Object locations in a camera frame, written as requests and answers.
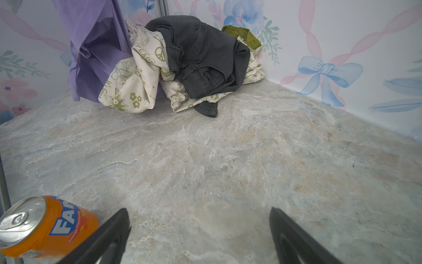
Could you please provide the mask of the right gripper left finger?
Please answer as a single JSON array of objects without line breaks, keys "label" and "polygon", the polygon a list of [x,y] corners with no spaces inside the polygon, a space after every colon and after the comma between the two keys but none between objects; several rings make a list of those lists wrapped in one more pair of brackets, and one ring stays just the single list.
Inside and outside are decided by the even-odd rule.
[{"label": "right gripper left finger", "polygon": [[127,209],[109,218],[59,264],[120,264],[131,232]]}]

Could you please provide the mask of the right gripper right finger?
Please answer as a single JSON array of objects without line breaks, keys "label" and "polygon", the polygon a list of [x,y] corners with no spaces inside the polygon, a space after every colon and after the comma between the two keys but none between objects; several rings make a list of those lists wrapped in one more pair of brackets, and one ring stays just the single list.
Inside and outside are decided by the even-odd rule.
[{"label": "right gripper right finger", "polygon": [[279,263],[342,264],[281,209],[271,208],[269,226]]}]

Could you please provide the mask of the purple cloth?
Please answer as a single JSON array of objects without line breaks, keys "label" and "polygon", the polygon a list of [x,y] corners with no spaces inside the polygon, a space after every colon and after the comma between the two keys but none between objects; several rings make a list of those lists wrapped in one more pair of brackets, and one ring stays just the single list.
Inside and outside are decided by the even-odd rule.
[{"label": "purple cloth", "polygon": [[68,75],[74,101],[98,102],[117,63],[132,56],[129,32],[118,1],[53,1],[70,38]]}]

